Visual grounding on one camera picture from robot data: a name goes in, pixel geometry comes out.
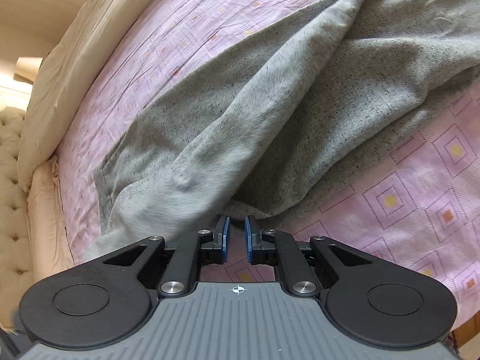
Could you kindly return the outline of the grey pants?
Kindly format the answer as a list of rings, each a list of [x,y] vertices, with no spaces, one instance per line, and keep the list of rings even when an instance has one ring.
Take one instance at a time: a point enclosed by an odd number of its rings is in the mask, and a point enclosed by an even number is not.
[[[479,68],[479,0],[319,0],[161,94],[94,175],[97,258],[220,214],[288,224],[446,105]]]

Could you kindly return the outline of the pink patterned bed sheet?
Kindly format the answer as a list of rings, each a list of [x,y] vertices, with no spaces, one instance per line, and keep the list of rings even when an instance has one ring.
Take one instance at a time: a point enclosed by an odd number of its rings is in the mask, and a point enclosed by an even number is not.
[[[94,171],[157,89],[315,0],[153,0],[92,83],[58,146],[68,245],[79,262],[100,234]],[[457,322],[479,311],[479,84],[372,170],[295,220],[299,240],[327,235],[443,282]]]

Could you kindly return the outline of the peach pillow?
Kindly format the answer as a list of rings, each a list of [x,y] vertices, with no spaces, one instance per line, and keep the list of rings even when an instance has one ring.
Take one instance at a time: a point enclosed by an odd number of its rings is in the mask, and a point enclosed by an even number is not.
[[[33,173],[27,199],[27,219],[36,282],[73,267],[60,194],[58,157]]]

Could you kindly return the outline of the beige tufted headboard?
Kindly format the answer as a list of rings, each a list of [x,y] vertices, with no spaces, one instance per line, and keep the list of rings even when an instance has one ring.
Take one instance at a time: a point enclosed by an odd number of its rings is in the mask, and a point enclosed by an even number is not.
[[[20,187],[17,160],[25,111],[1,107],[1,328],[14,328],[21,297],[33,283],[32,253],[26,221],[27,194]]]

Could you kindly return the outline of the cream pillow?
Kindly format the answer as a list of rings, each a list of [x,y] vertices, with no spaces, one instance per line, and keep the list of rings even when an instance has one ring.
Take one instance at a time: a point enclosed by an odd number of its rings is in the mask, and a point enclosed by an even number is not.
[[[21,189],[29,191],[33,172],[56,150],[97,75],[151,1],[87,0],[44,59],[19,140]]]

